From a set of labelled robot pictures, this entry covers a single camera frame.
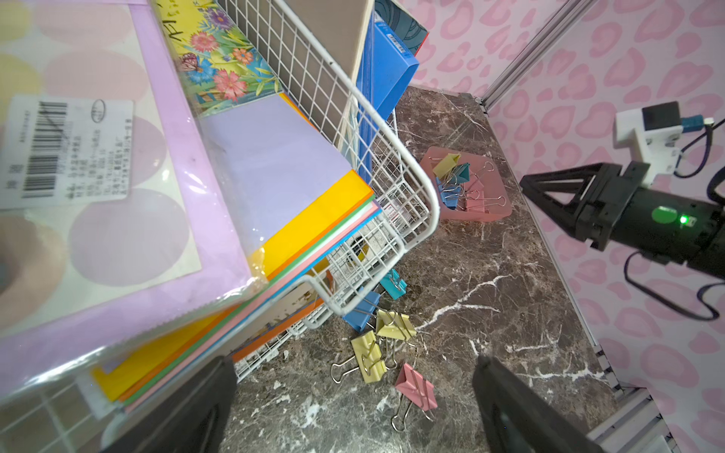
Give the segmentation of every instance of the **cable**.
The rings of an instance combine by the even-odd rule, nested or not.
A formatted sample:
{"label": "cable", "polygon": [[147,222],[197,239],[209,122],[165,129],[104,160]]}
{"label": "cable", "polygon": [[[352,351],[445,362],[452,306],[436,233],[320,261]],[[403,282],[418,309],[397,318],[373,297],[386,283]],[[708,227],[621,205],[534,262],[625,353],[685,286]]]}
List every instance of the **cable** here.
{"label": "cable", "polygon": [[718,170],[715,175],[713,175],[713,178],[710,180],[710,183],[708,184],[708,198],[712,201],[714,201],[717,204],[721,204],[725,206],[725,197],[718,194],[715,189],[722,184],[722,182],[725,181],[725,167],[722,167],[720,170]]}
{"label": "cable", "polygon": [[693,176],[697,175],[699,172],[703,171],[703,168],[705,168],[705,165],[708,163],[708,159],[710,158],[710,150],[713,147],[713,130],[715,130],[715,128],[712,125],[705,125],[705,134],[704,135],[707,137],[707,139],[705,140],[706,143],[705,143],[705,153],[703,154],[703,160],[700,162],[700,166],[698,166],[697,169],[694,172],[690,173],[689,175],[679,174],[677,172],[677,167],[679,167],[679,163],[682,160],[684,150],[689,148],[690,146],[692,146],[695,142],[700,140],[700,138],[696,138],[695,140],[690,142],[690,144],[685,146],[682,149],[682,151],[680,151],[680,155],[677,158],[677,165],[675,165],[675,171],[673,173],[676,177],[681,178],[681,179],[692,178]]}
{"label": "cable", "polygon": [[[721,120],[721,121],[720,121],[719,123],[717,123],[716,125],[714,125],[714,126],[713,126],[713,130],[715,130],[715,129],[719,128],[720,126],[722,126],[724,122],[725,122],[725,120]],[[687,151],[687,150],[688,150],[688,149],[689,149],[689,148],[690,148],[690,147],[691,147],[692,145],[694,145],[694,144],[696,144],[696,143],[697,143],[698,141],[702,140],[702,139],[703,139],[703,137],[705,137],[706,135],[707,135],[707,133],[702,133],[702,134],[700,134],[700,136],[699,136],[699,137],[697,137],[697,138],[696,138],[695,140],[693,140],[693,141],[689,142],[689,143],[688,143],[687,145],[685,145],[685,147],[684,147],[683,149],[681,149],[681,150],[680,150],[680,152],[681,152],[681,153],[684,153],[684,152],[685,152],[685,151]]]}
{"label": "cable", "polygon": [[712,283],[710,285],[705,285],[697,292],[697,300],[700,301],[701,304],[705,305],[705,308],[710,310],[710,313],[712,314],[711,317],[705,317],[702,315],[698,315],[697,313],[693,313],[689,311],[688,309],[682,308],[679,305],[675,304],[671,300],[665,298],[664,296],[661,296],[660,294],[655,293],[648,287],[632,280],[629,277],[629,260],[632,259],[634,255],[642,255],[642,253],[638,250],[635,253],[629,255],[627,257],[627,260],[624,262],[624,280],[626,280],[627,283],[632,285],[633,287],[639,289],[641,292],[647,294],[649,297],[652,297],[657,302],[660,302],[661,304],[665,305],[667,308],[672,309],[676,312],[678,312],[680,315],[688,317],[692,320],[697,321],[714,321],[720,317],[720,312],[716,310],[713,306],[709,305],[707,302],[703,300],[703,297],[705,296],[705,293],[708,291],[708,289],[712,288],[713,286],[717,285],[725,285],[725,282],[720,283]]}

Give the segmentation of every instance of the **dark marble surface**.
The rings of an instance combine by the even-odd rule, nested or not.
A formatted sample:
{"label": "dark marble surface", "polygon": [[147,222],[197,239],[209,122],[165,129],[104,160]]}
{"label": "dark marble surface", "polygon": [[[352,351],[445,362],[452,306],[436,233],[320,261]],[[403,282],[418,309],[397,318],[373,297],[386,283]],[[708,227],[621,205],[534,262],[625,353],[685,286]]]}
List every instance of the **dark marble surface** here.
{"label": "dark marble surface", "polygon": [[[283,346],[236,393],[223,452],[485,452],[471,376],[491,354],[581,431],[615,411],[589,340],[542,243],[486,117],[470,97],[409,88],[399,136],[420,159],[430,146],[495,160],[513,214],[495,223],[441,221],[396,269],[407,294],[384,303],[410,315],[425,345],[416,369],[436,390],[435,421],[413,408],[405,433],[390,426],[398,370],[379,383],[354,373],[336,385],[333,361],[351,354],[341,319]],[[413,353],[401,351],[397,356]]]}

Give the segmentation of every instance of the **pink wall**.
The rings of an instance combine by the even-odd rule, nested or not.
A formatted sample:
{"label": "pink wall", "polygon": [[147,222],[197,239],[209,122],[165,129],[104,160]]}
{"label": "pink wall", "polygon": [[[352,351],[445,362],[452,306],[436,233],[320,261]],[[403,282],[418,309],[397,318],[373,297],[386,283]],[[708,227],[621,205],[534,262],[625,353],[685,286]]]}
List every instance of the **pink wall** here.
{"label": "pink wall", "polygon": [[[617,111],[677,100],[684,116],[722,119],[724,44],[724,0],[599,0],[491,111],[515,174],[627,164],[628,150],[611,147]],[[659,177],[655,188],[705,199],[707,182],[725,165],[725,130],[715,132],[715,143],[699,176]],[[704,140],[684,161],[685,173],[696,168],[703,149]],[[683,453],[722,452],[725,319],[698,323],[666,309],[624,282],[630,249],[616,243],[604,252],[589,249],[541,212],[535,215],[620,381],[650,389]],[[690,307],[696,290],[713,281],[637,258],[631,274]],[[711,293],[725,317],[724,292]]]}
{"label": "pink wall", "polygon": [[411,85],[482,95],[566,0],[399,0],[430,34]]}

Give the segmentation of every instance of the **stack of colored paper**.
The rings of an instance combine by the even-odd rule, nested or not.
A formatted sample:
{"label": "stack of colored paper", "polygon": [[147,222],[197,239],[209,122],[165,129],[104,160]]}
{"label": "stack of colored paper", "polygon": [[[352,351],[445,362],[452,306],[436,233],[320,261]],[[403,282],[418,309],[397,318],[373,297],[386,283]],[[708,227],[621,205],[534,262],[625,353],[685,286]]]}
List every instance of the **stack of colored paper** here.
{"label": "stack of colored paper", "polygon": [[[300,276],[324,267],[328,253],[381,212],[372,189],[285,96],[205,115],[199,128],[242,246],[269,283],[251,301],[159,338],[120,363],[94,369],[106,396],[127,411],[215,346],[234,337],[240,359],[308,315],[321,304],[317,297],[259,316],[254,324],[250,319]],[[236,333],[242,327],[240,339]]]}

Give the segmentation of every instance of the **pink paper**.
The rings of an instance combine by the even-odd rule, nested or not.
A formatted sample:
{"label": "pink paper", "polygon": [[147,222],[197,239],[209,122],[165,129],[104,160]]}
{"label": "pink paper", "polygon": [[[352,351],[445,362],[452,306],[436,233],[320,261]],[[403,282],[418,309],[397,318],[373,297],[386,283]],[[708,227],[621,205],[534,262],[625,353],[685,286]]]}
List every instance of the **pink paper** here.
{"label": "pink paper", "polygon": [[0,341],[0,396],[42,383],[252,280],[156,17],[129,6],[202,270]]}

